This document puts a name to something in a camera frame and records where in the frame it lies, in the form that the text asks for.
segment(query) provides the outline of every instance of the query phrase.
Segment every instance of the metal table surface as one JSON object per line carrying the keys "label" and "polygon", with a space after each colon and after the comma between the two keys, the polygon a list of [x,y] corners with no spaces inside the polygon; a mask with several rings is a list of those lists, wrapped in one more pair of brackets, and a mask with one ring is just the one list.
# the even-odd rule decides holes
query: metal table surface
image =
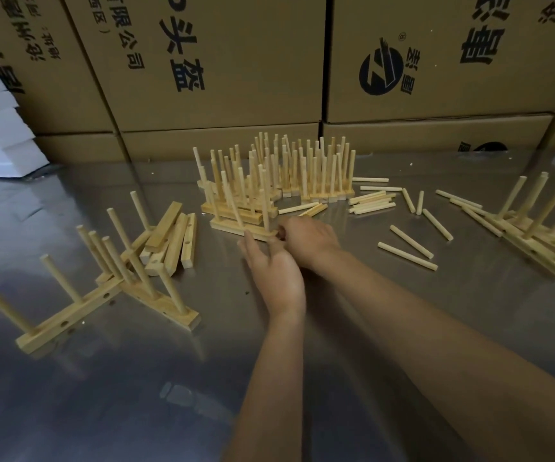
{"label": "metal table surface", "polygon": [[[531,153],[513,151],[357,159],[359,176],[390,177],[413,200],[425,190],[425,207],[455,236],[450,243],[400,196],[381,215],[347,214],[340,202],[317,217],[373,269],[555,376],[555,278],[433,193],[441,188],[495,211],[529,162]],[[200,214],[196,180],[194,162],[169,162],[73,166],[31,182],[0,181],[0,293],[29,320],[42,321],[69,300],[41,254],[88,291],[98,268],[75,226],[119,242],[106,213],[113,207],[136,236],[142,226],[131,190],[152,223],[172,200]],[[555,169],[543,201],[553,189]],[[209,218],[199,215],[196,268],[174,275],[183,299],[202,315],[194,334],[120,295],[37,358],[17,349],[19,332],[0,315],[0,461],[219,459],[266,313],[238,237],[210,229]],[[438,271],[376,248],[385,241],[409,250],[390,224],[434,252]],[[405,373],[379,355],[351,308],[323,281],[307,275],[306,282],[304,459],[478,459]]]}

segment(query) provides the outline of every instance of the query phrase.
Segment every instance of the hand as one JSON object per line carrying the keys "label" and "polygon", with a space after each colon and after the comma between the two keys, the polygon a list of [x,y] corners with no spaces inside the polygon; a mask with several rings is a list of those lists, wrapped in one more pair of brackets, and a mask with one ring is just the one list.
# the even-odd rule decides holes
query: hand
{"label": "hand", "polygon": [[278,220],[286,249],[299,266],[318,271],[318,262],[328,251],[340,250],[330,225],[311,217],[281,217]]}
{"label": "hand", "polygon": [[299,266],[274,236],[268,240],[269,256],[246,230],[239,248],[252,271],[252,277],[269,310],[271,319],[302,318],[305,315],[305,287]]}

